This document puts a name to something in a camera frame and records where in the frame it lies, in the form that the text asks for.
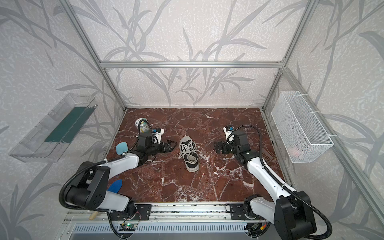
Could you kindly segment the black white canvas sneaker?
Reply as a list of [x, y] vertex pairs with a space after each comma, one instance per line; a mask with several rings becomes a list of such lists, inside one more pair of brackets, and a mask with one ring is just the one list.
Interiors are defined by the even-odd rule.
[[199, 170], [199, 154], [197, 146], [189, 136], [181, 138], [179, 143], [179, 159], [183, 159], [187, 170], [190, 173], [197, 172]]

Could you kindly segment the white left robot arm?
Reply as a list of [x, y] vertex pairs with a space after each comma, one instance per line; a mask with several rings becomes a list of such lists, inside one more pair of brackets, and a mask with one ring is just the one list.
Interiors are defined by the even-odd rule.
[[133, 215], [137, 212], [134, 200], [108, 190], [113, 177], [144, 165], [150, 156], [167, 154], [174, 150], [175, 141], [162, 141], [164, 129], [149, 128], [138, 131], [136, 142], [130, 148], [126, 142], [116, 145], [118, 157], [97, 163], [83, 162], [77, 172], [62, 186], [59, 202], [70, 210], [120, 212]]

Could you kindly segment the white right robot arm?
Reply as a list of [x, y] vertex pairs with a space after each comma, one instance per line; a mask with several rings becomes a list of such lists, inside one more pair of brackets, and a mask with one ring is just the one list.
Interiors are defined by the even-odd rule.
[[263, 158], [263, 136], [259, 134], [259, 149], [253, 150], [245, 126], [225, 126], [226, 139], [216, 142], [218, 154], [232, 154], [267, 190], [271, 201], [254, 195], [244, 200], [248, 218], [263, 217], [275, 226], [283, 240], [325, 240], [333, 233], [329, 219], [315, 206], [306, 192], [296, 191], [283, 181]]

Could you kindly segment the light blue toy shovel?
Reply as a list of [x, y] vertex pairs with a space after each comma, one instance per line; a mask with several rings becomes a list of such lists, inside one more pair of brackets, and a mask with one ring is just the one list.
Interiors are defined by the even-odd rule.
[[116, 153], [121, 156], [126, 154], [129, 151], [128, 144], [126, 142], [121, 142], [116, 145]]

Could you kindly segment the blue toy spatula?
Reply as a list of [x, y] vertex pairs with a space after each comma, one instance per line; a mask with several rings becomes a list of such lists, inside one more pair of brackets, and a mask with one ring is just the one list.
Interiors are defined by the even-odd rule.
[[122, 185], [123, 185], [123, 181], [117, 180], [110, 185], [110, 187], [108, 188], [108, 191], [111, 193], [117, 194], [122, 188]]

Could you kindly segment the pink object in basket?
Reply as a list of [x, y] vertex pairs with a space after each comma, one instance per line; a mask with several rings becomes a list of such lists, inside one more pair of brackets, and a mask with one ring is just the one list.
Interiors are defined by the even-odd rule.
[[302, 157], [302, 152], [297, 147], [289, 148], [288, 152], [292, 158]]

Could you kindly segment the green circuit board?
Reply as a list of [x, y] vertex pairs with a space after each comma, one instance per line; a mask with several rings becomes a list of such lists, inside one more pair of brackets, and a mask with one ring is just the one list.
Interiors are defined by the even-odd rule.
[[138, 228], [138, 223], [122, 223], [119, 224], [118, 231], [122, 233], [135, 232]]

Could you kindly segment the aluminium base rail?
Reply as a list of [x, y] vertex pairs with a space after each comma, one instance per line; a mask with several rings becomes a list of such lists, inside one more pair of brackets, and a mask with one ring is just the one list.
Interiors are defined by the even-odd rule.
[[137, 213], [128, 218], [111, 211], [113, 223], [225, 223], [267, 222], [263, 217], [248, 218], [243, 202], [153, 202], [136, 203]]

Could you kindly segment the aluminium horizontal frame bar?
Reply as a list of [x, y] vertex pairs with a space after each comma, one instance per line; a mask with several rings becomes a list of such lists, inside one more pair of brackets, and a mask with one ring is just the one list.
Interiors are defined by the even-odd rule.
[[207, 62], [207, 61], [102, 61], [100, 65], [105, 69], [111, 68], [281, 68], [279, 61], [251, 61], [251, 62]]

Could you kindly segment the clear plastic wall tray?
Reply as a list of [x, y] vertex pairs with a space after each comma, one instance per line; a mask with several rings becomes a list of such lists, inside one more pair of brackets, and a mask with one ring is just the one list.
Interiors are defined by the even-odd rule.
[[24, 163], [56, 163], [97, 107], [95, 97], [67, 94], [9, 155]]

